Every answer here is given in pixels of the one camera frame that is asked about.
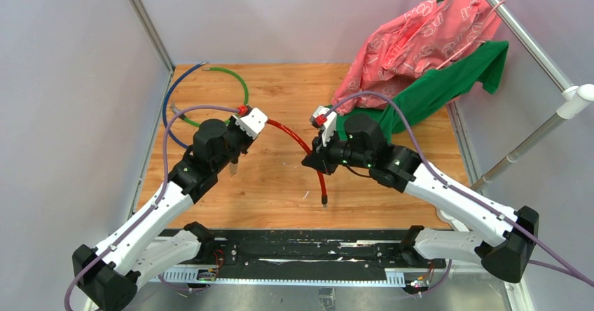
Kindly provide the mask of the red cable lock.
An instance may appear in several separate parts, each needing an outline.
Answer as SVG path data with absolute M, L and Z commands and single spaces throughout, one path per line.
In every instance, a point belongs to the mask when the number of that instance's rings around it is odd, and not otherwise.
M 288 136 L 290 136 L 290 138 L 292 138 L 305 152 L 305 154 L 308 156 L 309 154 L 311 154 L 311 149 L 310 147 L 305 143 L 305 141 L 298 135 L 296 134 L 292 129 L 290 129 L 289 127 L 281 124 L 280 122 L 273 120 L 273 119 L 268 119 L 266 121 L 267 125 L 271 125 L 273 127 L 276 127 L 278 130 L 283 131 L 285 134 L 287 134 Z M 320 172 L 317 171 L 317 177 L 319 180 L 319 187 L 320 187 L 320 191 L 321 191 L 321 205 L 323 209 L 327 208 L 328 205 L 328 201 L 329 201 L 329 197 L 328 197 L 328 193 L 327 193 L 327 187 L 326 187 L 326 182 L 325 182 L 325 178 L 324 175 Z

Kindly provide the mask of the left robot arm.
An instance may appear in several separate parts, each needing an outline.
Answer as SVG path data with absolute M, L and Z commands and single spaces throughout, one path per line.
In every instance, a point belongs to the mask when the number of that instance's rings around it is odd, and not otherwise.
M 190 259 L 210 262 L 215 247 L 199 223 L 191 223 L 168 241 L 152 243 L 216 185 L 221 171 L 237 164 L 267 122 L 267 116 L 255 113 L 233 115 L 227 123 L 203 122 L 182 159 L 174 167 L 164 166 L 163 182 L 153 198 L 106 239 L 74 251 L 74 278 L 64 296 L 65 310 L 71 309 L 75 288 L 100 310 L 123 310 L 144 285 L 172 266 Z

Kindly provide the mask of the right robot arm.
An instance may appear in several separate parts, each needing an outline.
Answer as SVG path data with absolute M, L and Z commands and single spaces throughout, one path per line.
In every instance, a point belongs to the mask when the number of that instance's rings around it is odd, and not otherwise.
M 400 241 L 400 257 L 409 267 L 434 259 L 452 259 L 481 265 L 496 278 L 518 283 L 535 243 L 539 214 L 528 206 L 513 209 L 491 201 L 423 162 L 420 154 L 388 143 L 380 124 L 366 114 L 345 123 L 346 138 L 336 130 L 336 114 L 319 125 L 312 150 L 302 165 L 323 174 L 338 166 L 360 167 L 381 186 L 428 202 L 462 222 L 466 231 L 412 226 Z

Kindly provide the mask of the pink clothes hanger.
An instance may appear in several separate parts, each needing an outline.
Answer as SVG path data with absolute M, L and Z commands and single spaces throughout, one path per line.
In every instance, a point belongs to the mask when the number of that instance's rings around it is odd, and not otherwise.
M 505 4 L 505 0 L 500 0 L 497 2 L 496 5 L 494 5 L 491 10 L 489 11 L 489 13 L 487 14 L 486 19 L 488 20 L 490 18 L 490 16 L 501 6 Z M 461 47 L 456 53 L 453 53 L 447 60 L 445 60 L 442 64 L 440 64 L 439 66 L 437 66 L 436 70 L 442 69 L 445 65 L 447 65 L 448 63 L 452 62 L 454 59 L 457 59 L 460 57 L 460 55 L 470 46 L 472 46 L 475 42 L 480 41 L 479 37 L 481 36 L 481 34 L 483 33 L 483 27 L 480 26 L 478 28 L 478 32 L 476 33 L 476 35 L 467 41 L 467 44 L 464 45 L 463 47 Z

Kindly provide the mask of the pink patterned garment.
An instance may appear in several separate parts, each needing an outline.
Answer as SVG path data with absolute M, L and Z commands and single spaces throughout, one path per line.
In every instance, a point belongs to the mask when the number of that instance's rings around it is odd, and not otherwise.
M 447 60 L 478 32 L 480 41 L 459 58 L 492 40 L 501 18 L 486 0 L 426 0 L 375 30 L 360 47 L 332 104 L 361 91 L 393 97 Z

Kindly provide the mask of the green t-shirt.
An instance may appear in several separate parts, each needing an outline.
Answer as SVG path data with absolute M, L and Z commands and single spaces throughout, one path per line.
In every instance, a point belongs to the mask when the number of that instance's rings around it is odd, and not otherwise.
M 394 103 L 403 111 L 410 126 L 421 123 L 443 108 L 448 102 L 467 94 L 476 83 L 493 95 L 499 88 L 509 49 L 508 41 L 487 41 L 469 56 L 440 70 L 430 70 L 395 95 Z M 380 106 L 356 106 L 337 119 L 337 131 L 346 139 L 345 121 L 356 114 L 365 114 L 379 122 L 384 137 L 392 140 L 393 134 L 406 130 L 398 113 L 386 102 Z

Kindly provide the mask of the metal clothes rack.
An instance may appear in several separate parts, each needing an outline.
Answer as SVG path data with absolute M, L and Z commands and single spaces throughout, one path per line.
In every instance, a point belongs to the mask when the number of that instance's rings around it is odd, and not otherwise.
M 574 117 L 568 90 L 593 87 L 593 0 L 487 0 L 509 42 L 494 94 L 481 86 L 451 106 L 470 187 L 484 195 L 588 192 L 593 104 Z

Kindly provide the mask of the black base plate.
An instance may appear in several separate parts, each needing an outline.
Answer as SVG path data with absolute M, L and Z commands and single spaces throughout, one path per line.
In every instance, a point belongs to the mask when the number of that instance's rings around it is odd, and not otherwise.
M 206 260 L 185 263 L 213 268 L 222 263 L 220 278 L 272 281 L 385 280 L 386 270 L 424 274 L 442 270 L 443 259 L 409 264 L 401 255 L 401 229 L 214 229 L 215 246 Z

